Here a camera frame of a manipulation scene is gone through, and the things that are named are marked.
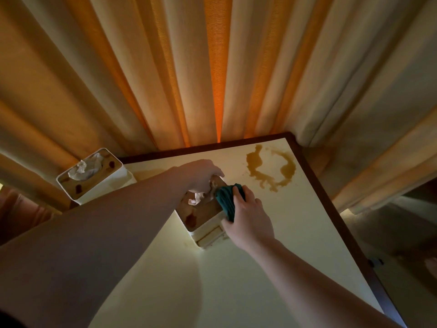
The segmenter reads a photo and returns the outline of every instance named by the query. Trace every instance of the white tabletop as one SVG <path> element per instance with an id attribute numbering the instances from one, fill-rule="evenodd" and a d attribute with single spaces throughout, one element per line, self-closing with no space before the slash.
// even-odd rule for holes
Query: white tabletop
<path id="1" fill-rule="evenodd" d="M 325 212 L 286 139 L 261 143 L 259 171 L 283 179 L 289 152 L 292 181 L 278 192 L 249 175 L 246 155 L 256 144 L 128 164 L 137 179 L 197 159 L 211 159 L 227 184 L 246 184 L 263 202 L 274 231 L 288 249 L 381 310 L 369 285 Z M 173 213 L 156 239 L 106 299 L 90 327 L 298 327 L 257 264 L 227 239 L 196 248 Z"/>

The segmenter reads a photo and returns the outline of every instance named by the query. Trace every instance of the beige curtain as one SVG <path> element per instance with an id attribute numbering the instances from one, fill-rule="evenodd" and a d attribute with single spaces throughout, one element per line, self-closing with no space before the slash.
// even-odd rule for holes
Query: beige curtain
<path id="1" fill-rule="evenodd" d="M 337 209 L 437 174 L 437 0 L 0 0 L 0 182 L 292 131 Z"/>

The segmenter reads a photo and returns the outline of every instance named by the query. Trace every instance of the person's left arm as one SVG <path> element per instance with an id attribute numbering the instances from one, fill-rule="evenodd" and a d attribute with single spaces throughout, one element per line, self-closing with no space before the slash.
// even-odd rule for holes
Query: person's left arm
<path id="1" fill-rule="evenodd" d="M 0 247 L 0 309 L 29 328 L 88 327 L 211 160 L 173 167 L 72 209 Z"/>

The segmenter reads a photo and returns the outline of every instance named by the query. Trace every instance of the dark brown table edge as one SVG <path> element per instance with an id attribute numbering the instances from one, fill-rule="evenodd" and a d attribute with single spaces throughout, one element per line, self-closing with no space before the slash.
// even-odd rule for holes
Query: dark brown table edge
<path id="1" fill-rule="evenodd" d="M 313 170 L 309 166 L 308 162 L 306 161 L 305 157 L 302 154 L 301 147 L 298 145 L 294 135 L 291 132 L 285 132 L 276 135 L 268 135 L 268 136 L 255 137 L 249 139 L 240 139 L 231 142 L 173 149 L 170 151 L 153 152 L 153 153 L 141 154 L 136 156 L 122 157 L 119 159 L 123 164 L 133 164 L 136 162 L 163 159 L 171 156 L 179 156 L 179 155 L 212 151 L 216 149 L 262 143 L 262 142 L 281 139 L 281 138 L 285 138 L 287 140 L 287 143 L 290 146 L 296 159 L 298 160 L 299 165 L 301 166 L 303 172 L 308 178 L 308 181 L 313 187 L 315 193 L 319 197 L 320 202 L 322 203 L 323 207 L 326 210 L 326 213 L 330 217 L 331 222 L 334 224 L 335 228 L 340 234 L 347 249 L 351 253 L 353 259 L 355 260 L 355 263 L 357 264 L 365 280 L 369 284 L 370 289 L 374 293 L 375 298 L 379 302 L 379 305 L 381 306 L 385 315 L 387 315 L 389 318 L 394 320 L 399 325 L 406 327 L 405 322 L 402 320 L 395 305 L 391 301 L 390 296 L 387 294 L 385 288 L 381 284 L 381 281 L 376 276 L 376 273 L 373 271 L 372 267 L 369 265 L 367 258 L 365 257 L 364 253 L 361 251 L 361 248 L 358 246 L 358 243 L 356 242 L 351 232 L 347 228 L 340 214 L 337 212 L 328 194 L 325 192 L 324 188 L 320 184 L 319 179 L 317 178 L 317 176 L 314 174 Z"/>

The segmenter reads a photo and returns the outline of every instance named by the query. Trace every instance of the hand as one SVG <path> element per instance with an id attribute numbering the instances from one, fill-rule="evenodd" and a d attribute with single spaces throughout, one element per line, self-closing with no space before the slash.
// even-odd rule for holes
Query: hand
<path id="1" fill-rule="evenodd" d="M 222 220 L 221 224 L 227 235 L 236 246 L 250 253 L 259 243 L 274 239 L 272 222 L 263 208 L 260 199 L 254 196 L 249 188 L 243 185 L 246 201 L 238 188 L 234 186 L 235 218 L 234 223 Z"/>
<path id="2" fill-rule="evenodd" d="M 211 160 L 197 160 L 179 167 L 183 175 L 189 177 L 188 190 L 194 193 L 209 192 L 209 180 L 212 175 L 224 177 L 223 171 L 214 165 Z"/>

